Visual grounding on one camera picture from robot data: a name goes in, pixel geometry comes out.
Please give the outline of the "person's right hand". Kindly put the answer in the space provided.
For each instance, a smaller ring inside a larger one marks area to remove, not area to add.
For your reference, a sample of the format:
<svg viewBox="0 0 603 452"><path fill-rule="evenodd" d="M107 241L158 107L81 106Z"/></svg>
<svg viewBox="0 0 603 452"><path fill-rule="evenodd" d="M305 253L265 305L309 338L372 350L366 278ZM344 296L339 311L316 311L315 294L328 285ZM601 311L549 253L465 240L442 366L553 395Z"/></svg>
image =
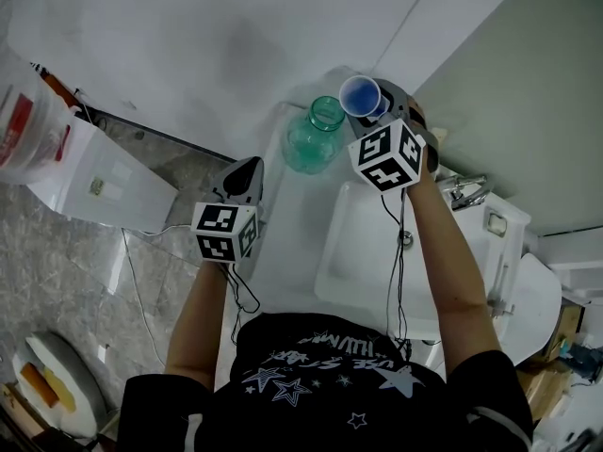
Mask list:
<svg viewBox="0 0 603 452"><path fill-rule="evenodd" d="M409 106L409 117L411 119L411 122L420 126L424 130L428 130L428 126L425 121L424 112L413 96L408 97L408 106Z"/></svg>

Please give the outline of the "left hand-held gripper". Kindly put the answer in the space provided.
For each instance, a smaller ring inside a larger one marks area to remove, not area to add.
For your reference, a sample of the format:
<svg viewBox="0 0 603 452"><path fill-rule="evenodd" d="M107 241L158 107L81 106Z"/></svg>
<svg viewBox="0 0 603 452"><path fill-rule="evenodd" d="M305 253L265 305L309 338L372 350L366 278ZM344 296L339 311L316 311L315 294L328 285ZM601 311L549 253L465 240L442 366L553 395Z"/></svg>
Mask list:
<svg viewBox="0 0 603 452"><path fill-rule="evenodd" d="M190 224L205 261L236 264L251 253L260 233L263 184L259 156L238 160L215 176Z"/></svg>

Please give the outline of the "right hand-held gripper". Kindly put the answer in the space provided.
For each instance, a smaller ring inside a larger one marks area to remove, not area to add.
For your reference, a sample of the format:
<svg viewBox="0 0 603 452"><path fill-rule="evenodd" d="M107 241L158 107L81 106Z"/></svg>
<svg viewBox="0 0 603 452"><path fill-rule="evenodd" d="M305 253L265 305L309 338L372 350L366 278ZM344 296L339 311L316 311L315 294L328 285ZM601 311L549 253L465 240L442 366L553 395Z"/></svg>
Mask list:
<svg viewBox="0 0 603 452"><path fill-rule="evenodd" d="M439 145L429 130L411 122L405 90L386 79L349 78L347 116L356 140L349 145L354 171L380 192L420 180L422 163L439 167Z"/></svg>

